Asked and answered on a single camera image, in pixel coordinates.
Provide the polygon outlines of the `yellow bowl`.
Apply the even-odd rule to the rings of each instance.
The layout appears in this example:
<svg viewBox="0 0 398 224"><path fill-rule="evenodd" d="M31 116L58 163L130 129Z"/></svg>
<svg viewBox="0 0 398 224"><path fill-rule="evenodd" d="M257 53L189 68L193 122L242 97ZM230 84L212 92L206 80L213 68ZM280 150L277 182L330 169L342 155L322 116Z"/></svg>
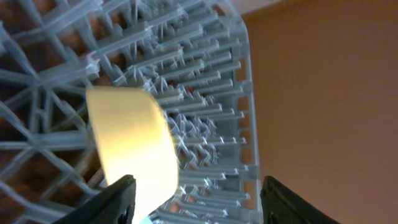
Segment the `yellow bowl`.
<svg viewBox="0 0 398 224"><path fill-rule="evenodd" d="M137 183L140 223L174 195L178 162L164 114L147 91L97 86L86 91L89 120L107 184L124 175Z"/></svg>

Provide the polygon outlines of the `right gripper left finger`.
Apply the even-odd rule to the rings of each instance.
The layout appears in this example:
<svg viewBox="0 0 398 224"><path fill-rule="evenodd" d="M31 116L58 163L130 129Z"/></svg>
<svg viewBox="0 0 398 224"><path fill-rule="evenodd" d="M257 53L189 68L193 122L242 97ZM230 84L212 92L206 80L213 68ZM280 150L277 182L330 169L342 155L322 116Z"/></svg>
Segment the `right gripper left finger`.
<svg viewBox="0 0 398 224"><path fill-rule="evenodd" d="M135 198L136 180L125 175L53 224L131 224Z"/></svg>

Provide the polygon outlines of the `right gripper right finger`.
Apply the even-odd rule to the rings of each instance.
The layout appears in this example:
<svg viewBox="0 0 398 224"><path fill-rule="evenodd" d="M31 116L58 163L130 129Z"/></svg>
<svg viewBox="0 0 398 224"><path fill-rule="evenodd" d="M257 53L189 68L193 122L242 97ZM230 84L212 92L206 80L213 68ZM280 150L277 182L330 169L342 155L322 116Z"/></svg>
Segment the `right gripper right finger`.
<svg viewBox="0 0 398 224"><path fill-rule="evenodd" d="M260 193L264 224L339 224L273 176L266 176Z"/></svg>

